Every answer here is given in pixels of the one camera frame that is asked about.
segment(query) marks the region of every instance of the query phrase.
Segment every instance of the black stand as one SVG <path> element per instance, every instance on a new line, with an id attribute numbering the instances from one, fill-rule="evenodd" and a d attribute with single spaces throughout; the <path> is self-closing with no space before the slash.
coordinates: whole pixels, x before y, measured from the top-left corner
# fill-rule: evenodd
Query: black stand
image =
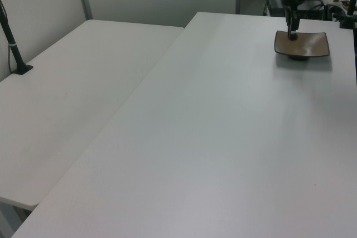
<path id="1" fill-rule="evenodd" d="M 16 41 L 12 35 L 9 23 L 8 23 L 8 19 L 7 19 L 7 15 L 5 13 L 5 10 L 3 9 L 2 3 L 0 3 L 0 23 L 1 26 L 4 30 L 7 42 L 9 43 L 10 49 L 12 51 L 12 54 L 15 58 L 16 64 L 17 64 L 17 68 L 15 71 L 13 71 L 14 74 L 18 74 L 18 75 L 23 75 L 25 73 L 27 73 L 28 71 L 30 71 L 33 66 L 31 65 L 26 65 L 24 63 L 24 61 L 22 60 L 21 54 L 18 50 L 18 47 L 16 45 Z"/>
<path id="2" fill-rule="evenodd" d="M 350 4 L 348 6 L 348 11 L 346 15 L 341 16 L 340 28 L 343 29 L 355 29 L 355 23 L 357 22 L 357 16 L 353 15 L 355 11 L 357 0 L 350 0 Z"/>

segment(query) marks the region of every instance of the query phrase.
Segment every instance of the square plate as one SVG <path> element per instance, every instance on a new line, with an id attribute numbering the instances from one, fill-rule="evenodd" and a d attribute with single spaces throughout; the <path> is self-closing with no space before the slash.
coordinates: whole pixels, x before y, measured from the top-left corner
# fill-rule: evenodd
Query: square plate
<path id="1" fill-rule="evenodd" d="M 297 40 L 291 41 L 287 32 L 277 31 L 275 52 L 302 59 L 330 55 L 326 33 L 298 33 L 297 36 Z"/>

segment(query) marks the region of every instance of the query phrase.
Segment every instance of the floor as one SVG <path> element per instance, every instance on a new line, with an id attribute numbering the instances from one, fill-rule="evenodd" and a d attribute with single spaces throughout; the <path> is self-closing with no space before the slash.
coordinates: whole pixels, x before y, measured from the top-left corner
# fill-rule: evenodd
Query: floor
<path id="1" fill-rule="evenodd" d="M 240 14 L 262 16 L 266 0 L 240 0 Z"/>

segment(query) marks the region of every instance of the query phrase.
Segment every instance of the black cable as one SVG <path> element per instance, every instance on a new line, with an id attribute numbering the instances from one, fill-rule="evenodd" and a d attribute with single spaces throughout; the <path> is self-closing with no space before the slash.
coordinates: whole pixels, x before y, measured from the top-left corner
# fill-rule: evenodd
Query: black cable
<path id="1" fill-rule="evenodd" d="M 5 9 L 4 4 L 2 3 L 1 0 L 0 0 L 0 7 L 1 7 L 1 9 L 3 10 L 3 12 L 5 14 L 6 20 L 8 20 L 7 19 L 6 9 Z M 10 45 L 8 45 L 8 66 L 9 66 L 9 72 L 10 72 L 10 74 L 12 74 L 11 67 L 10 67 Z"/>
<path id="2" fill-rule="evenodd" d="M 1 9 L 4 11 L 4 14 L 5 14 L 5 17 L 6 17 L 6 20 L 7 20 L 7 13 L 6 13 L 6 9 L 4 7 L 4 4 L 2 3 L 2 1 L 0 0 L 0 6 L 1 6 Z"/>
<path id="3" fill-rule="evenodd" d="M 10 45 L 8 46 L 8 64 L 9 64 L 9 72 L 12 74 L 11 67 L 10 67 Z"/>

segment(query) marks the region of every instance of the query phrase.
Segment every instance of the dark plate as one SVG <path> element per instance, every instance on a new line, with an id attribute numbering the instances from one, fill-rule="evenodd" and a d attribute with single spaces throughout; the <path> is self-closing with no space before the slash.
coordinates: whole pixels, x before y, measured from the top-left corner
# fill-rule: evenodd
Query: dark plate
<path id="1" fill-rule="evenodd" d="M 291 41 L 287 32 L 277 31 L 275 52 L 297 60 L 330 55 L 326 33 L 298 33 L 297 36 L 297 40 Z"/>

